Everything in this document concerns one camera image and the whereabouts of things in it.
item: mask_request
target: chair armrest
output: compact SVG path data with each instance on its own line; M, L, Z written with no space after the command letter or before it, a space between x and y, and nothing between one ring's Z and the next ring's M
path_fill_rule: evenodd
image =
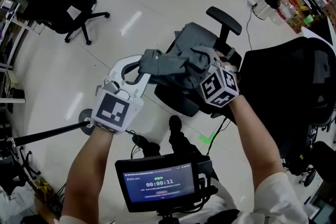
M216 21L220 22L223 26L225 25L226 28L231 30L233 33L235 33L237 36L240 35L242 32L241 25L234 20L230 15L225 13L224 11L220 10L216 7L210 7L206 11L207 15L209 15L211 18L215 19Z

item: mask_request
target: chair base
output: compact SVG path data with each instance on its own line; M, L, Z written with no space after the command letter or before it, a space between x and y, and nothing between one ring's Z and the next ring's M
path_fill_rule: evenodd
M92 18L96 18L96 17L100 17L100 16L104 16L105 18L110 18L110 13L108 12L99 12L99 13L92 13L88 18L88 19L92 19ZM88 32L86 30L86 26L85 26L85 23L82 25L82 31L83 31L83 34L84 34L84 37L85 37L85 41L86 41L86 45L90 46L92 44L92 41L89 39L89 36L88 36ZM69 32L67 34L67 36L65 37L64 41L65 43L69 43L70 42L70 37L72 35L73 31L72 32Z

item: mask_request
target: shoe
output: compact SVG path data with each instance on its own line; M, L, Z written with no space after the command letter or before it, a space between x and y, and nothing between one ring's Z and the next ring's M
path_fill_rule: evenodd
M179 133L182 129L182 122L180 118L176 115L173 115L169 119L169 129L172 133Z

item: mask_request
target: white floor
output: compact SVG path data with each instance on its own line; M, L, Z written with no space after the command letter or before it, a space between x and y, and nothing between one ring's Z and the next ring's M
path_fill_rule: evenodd
M13 118L19 135L77 123L79 112L93 106L96 86L101 84L116 60L141 54L148 48L165 51L174 39L174 31L184 24L196 22L219 35L220 24L205 14L211 6L229 13L242 25L241 35L230 33L228 44L243 56L250 50L246 32L250 16L247 0L98 0L95 12L108 11L111 17L89 22L91 46L85 44L82 33L69 44L64 43L64 35L48 28L39 36L29 33L14 68L27 99L26 104L14 105ZM129 21L134 23L127 28ZM276 46L296 37L288 25L275 26L253 14L249 33L253 49ZM144 108L130 129L161 143L162 154L171 153L168 119L175 112L160 102L153 91L154 88L148 86L143 96ZM199 113L193 118L183 116L182 119L185 135L206 152L207 145L198 137L209 137L222 118L211 119ZM34 164L57 189L66 181L70 165L87 139L80 130L75 130L29 144L26 148L33 151ZM102 222L113 220L123 207L114 162L129 158L132 146L131 136L127 133L113 140L100 199ZM251 172L234 124L218 135L210 156L220 181L231 192L238 208L252 210ZM305 199L306 190L300 189L294 178L292 181L298 188L300 199Z

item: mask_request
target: screen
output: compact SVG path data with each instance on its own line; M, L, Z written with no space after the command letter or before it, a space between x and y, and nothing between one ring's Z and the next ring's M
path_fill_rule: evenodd
M171 199L195 192L191 164L123 173L131 202Z

